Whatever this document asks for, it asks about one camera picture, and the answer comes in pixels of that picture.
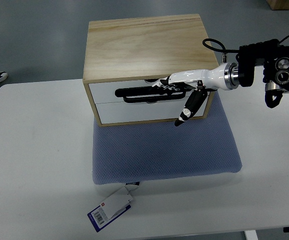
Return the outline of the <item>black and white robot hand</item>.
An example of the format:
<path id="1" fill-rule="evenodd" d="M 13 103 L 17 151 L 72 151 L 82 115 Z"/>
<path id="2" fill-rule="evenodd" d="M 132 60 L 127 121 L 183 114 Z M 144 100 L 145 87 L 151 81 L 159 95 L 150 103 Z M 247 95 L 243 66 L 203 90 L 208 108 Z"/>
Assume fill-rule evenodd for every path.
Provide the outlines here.
<path id="1" fill-rule="evenodd" d="M 235 63 L 227 62 L 212 70 L 197 69 L 176 72 L 168 77 L 158 79 L 152 86 L 164 90 L 170 90 L 172 87 L 176 88 L 178 85 L 193 88 L 178 119 L 174 123 L 178 127 L 198 112 L 207 98 L 209 90 L 222 89 L 228 91 L 238 87 L 230 77 L 232 70 L 236 66 Z"/>

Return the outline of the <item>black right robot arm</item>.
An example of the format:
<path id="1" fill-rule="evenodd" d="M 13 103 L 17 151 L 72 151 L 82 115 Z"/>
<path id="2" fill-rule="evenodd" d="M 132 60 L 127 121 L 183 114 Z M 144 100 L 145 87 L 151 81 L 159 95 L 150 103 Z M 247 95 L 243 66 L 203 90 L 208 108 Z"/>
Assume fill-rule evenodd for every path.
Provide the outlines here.
<path id="1" fill-rule="evenodd" d="M 262 66 L 267 107 L 275 108 L 280 104 L 283 94 L 289 93 L 289 35 L 282 40 L 271 39 L 242 45 L 239 49 L 227 49 L 213 38 L 204 39 L 202 45 L 222 53 L 224 82 L 228 89 L 252 86 L 255 67 Z"/>

